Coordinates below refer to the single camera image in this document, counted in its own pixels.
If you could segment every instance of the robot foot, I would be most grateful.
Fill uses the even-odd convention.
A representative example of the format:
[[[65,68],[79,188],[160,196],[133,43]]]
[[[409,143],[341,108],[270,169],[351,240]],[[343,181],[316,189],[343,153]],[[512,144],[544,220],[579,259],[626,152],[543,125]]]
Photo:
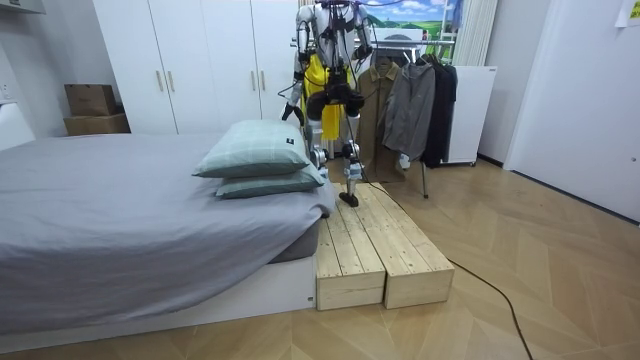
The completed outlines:
[[[339,196],[340,196],[340,199],[342,199],[342,201],[346,202],[351,207],[358,207],[358,205],[360,204],[358,202],[358,198],[355,195],[349,195],[343,192],[343,193],[340,193]]]

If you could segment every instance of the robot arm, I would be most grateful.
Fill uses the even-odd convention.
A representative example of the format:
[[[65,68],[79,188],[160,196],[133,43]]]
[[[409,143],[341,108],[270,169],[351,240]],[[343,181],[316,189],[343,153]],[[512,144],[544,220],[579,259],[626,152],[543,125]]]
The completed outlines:
[[[356,33],[358,34],[358,39],[360,39],[360,46],[353,53],[353,57],[356,60],[366,59],[367,56],[371,55],[373,52],[373,47],[371,46],[371,34],[368,24],[367,17],[369,14],[364,6],[358,6],[356,8],[355,13],[355,26]]]
[[[302,96],[304,73],[309,63],[309,24],[313,23],[313,21],[313,7],[311,5],[300,7],[300,10],[298,10],[298,16],[296,17],[298,51],[295,54],[293,65],[294,84],[291,88],[291,95],[287,100],[287,105],[285,106],[284,113],[282,115],[282,120],[286,120],[292,112],[295,112],[301,125],[304,123],[304,116],[297,105],[298,101],[300,101],[300,97]]]

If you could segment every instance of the curtain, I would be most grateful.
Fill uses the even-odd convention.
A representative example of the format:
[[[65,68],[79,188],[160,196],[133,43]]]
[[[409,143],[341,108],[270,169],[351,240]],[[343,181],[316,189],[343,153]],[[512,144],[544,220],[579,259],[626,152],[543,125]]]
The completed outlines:
[[[453,65],[484,66],[498,0],[465,0]]]

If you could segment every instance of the robot leg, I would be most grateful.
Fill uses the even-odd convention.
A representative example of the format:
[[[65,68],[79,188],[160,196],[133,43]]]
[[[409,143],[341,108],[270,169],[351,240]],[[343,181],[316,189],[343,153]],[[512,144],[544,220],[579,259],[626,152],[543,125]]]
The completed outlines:
[[[340,193],[340,199],[351,207],[359,205],[355,192],[357,181],[362,179],[362,164],[360,163],[360,147],[355,143],[355,139],[360,120],[360,109],[363,105],[362,96],[354,93],[346,106],[349,129],[346,142],[342,146],[342,156],[344,157],[344,175],[347,178],[347,192]]]
[[[329,171],[325,166],[328,152],[322,148],[322,110],[327,104],[327,96],[324,91],[309,96],[307,100],[307,123],[305,125],[305,137],[309,150],[309,158],[316,166],[320,175],[329,178]]]

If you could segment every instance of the poster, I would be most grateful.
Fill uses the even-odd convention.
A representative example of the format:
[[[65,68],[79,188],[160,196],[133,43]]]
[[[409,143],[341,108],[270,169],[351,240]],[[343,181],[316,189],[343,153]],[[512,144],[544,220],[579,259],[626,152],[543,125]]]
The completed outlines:
[[[393,3],[391,0],[365,0],[369,18],[379,29],[416,29],[429,38],[440,35],[442,20],[447,12],[446,32],[452,32],[451,22],[459,0],[406,0]]]
[[[624,0],[616,27],[628,27],[640,25],[640,1]]]

